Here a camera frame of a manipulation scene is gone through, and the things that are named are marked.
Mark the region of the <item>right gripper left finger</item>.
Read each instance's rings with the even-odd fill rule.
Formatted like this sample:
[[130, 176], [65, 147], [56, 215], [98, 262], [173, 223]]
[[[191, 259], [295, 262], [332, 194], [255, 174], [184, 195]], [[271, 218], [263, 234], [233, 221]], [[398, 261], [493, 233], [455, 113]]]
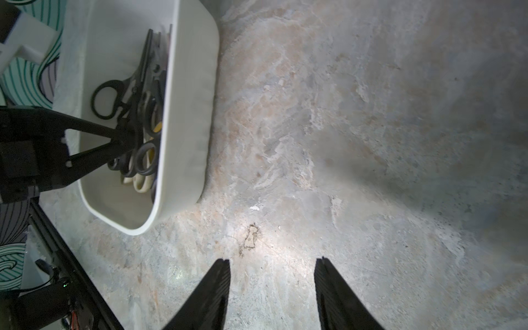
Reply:
[[230, 261], [217, 259], [165, 329], [223, 330], [230, 292]]

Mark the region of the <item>large black scissors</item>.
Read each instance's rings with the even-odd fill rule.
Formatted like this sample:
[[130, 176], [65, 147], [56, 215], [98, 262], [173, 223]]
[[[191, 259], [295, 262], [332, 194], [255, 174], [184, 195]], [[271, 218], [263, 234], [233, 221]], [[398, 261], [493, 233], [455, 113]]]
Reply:
[[[92, 113], [101, 120], [115, 118], [118, 123], [131, 125], [141, 134], [158, 136], [153, 129], [164, 108], [168, 57], [166, 37], [150, 29], [137, 69], [125, 80], [114, 79], [99, 85], [90, 99]], [[109, 89], [115, 92], [112, 106], [108, 111], [100, 111], [96, 104], [98, 95]]]

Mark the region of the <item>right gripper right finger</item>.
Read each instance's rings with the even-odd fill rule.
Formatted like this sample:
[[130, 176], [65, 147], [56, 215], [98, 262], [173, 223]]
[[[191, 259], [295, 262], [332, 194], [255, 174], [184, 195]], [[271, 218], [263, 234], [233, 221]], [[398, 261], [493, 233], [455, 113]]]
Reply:
[[316, 301], [322, 329], [382, 329], [332, 262], [318, 258], [314, 270]]

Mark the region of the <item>black medium scissors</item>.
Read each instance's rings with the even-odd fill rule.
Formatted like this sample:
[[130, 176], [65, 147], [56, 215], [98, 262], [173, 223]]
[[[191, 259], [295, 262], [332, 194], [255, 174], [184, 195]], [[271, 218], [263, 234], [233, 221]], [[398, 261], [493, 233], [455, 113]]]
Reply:
[[136, 174], [149, 176], [157, 173], [163, 111], [162, 83], [155, 80], [142, 93], [135, 108], [119, 119], [119, 127], [123, 126], [135, 133], [135, 147], [108, 162], [107, 166], [110, 170], [119, 171], [125, 177]]

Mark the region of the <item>white plastic storage box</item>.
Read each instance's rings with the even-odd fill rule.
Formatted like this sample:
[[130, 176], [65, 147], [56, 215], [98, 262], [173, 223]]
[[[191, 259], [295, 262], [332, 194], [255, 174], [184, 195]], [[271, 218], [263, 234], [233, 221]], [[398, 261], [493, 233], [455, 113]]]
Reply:
[[89, 211], [141, 235], [194, 205], [206, 176], [219, 30], [200, 1], [70, 1], [52, 108], [90, 122], [97, 86], [133, 74], [149, 30], [170, 35], [155, 197], [121, 184], [106, 166], [78, 181]]

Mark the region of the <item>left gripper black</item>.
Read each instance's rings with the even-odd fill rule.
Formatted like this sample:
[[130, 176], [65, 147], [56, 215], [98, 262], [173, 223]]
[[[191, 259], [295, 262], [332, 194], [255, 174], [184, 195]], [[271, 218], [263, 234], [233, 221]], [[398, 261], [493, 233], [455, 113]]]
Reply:
[[[65, 130], [80, 133], [79, 152], [68, 156]], [[1, 108], [1, 201], [23, 202], [63, 188], [106, 165], [128, 170], [135, 130], [111, 128], [56, 111]]]

